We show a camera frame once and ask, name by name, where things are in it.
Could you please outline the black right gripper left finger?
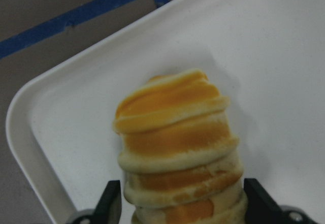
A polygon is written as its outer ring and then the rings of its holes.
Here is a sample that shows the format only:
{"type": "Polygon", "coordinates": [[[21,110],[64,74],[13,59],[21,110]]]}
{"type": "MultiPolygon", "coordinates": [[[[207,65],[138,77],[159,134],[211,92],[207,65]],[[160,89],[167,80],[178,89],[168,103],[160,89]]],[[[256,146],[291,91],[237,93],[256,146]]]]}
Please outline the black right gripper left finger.
{"type": "Polygon", "coordinates": [[[66,223],[119,223],[121,218],[121,186],[119,180],[107,183],[96,207],[72,214],[66,223]]]}

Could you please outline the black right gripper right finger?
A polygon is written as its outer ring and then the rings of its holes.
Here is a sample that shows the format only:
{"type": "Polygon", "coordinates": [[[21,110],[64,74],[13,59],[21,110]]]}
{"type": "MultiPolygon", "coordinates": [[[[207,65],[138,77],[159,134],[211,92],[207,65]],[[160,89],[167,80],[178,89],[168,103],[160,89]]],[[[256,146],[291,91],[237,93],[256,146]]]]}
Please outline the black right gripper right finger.
{"type": "Polygon", "coordinates": [[[244,179],[244,191],[248,197],[246,223],[316,223],[298,207],[278,205],[255,178],[244,179]]]}

